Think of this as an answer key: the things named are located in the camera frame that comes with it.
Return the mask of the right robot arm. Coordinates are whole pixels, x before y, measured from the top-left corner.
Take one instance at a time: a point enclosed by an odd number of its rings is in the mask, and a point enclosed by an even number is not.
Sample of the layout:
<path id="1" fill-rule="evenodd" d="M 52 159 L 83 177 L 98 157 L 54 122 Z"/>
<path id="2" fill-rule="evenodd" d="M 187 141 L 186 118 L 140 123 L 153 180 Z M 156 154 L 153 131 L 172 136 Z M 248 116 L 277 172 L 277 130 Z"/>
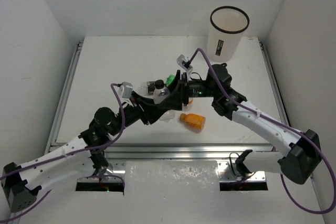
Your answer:
<path id="1" fill-rule="evenodd" d="M 154 83 L 154 98 L 163 91 L 159 104 L 166 110 L 180 110 L 191 98 L 213 98 L 212 107 L 219 116 L 252 130 L 276 148 L 276 152 L 243 151 L 232 171 L 238 176 L 263 170 L 278 173 L 302 185 L 320 164 L 320 142 L 312 130 L 301 132 L 263 114 L 245 96 L 235 91 L 226 64 L 209 67 L 206 79 L 189 79 L 187 73 L 177 73 L 168 83 Z"/>

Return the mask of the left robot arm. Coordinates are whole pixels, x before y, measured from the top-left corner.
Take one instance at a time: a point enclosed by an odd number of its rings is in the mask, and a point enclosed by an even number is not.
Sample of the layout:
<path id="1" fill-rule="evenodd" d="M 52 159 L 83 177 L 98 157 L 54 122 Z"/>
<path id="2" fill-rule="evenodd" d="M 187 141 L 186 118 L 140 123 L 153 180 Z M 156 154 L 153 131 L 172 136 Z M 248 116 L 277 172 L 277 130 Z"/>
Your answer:
<path id="1" fill-rule="evenodd" d="M 39 193 L 48 192 L 72 179 L 98 176 L 109 166 L 104 150 L 138 120 L 155 123 L 167 109 L 133 92 L 131 103 L 120 103 L 118 113 L 99 108 L 88 129 L 52 152 L 20 165 L 3 168 L 1 186 L 12 213 L 31 207 Z"/>

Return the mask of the clear Pepsi bottle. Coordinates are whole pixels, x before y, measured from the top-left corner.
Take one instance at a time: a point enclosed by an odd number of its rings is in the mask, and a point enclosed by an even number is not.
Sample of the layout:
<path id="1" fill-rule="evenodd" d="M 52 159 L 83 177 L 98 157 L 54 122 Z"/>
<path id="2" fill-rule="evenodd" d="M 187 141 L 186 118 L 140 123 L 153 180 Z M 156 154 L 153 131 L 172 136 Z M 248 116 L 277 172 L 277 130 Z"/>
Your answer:
<path id="1" fill-rule="evenodd" d="M 169 89 L 165 86 L 163 80 L 156 80 L 154 83 L 153 102 L 154 104 L 160 104 L 164 99 L 170 95 Z M 166 111 L 160 118 L 160 121 L 169 122 L 175 118 L 175 111 Z"/>

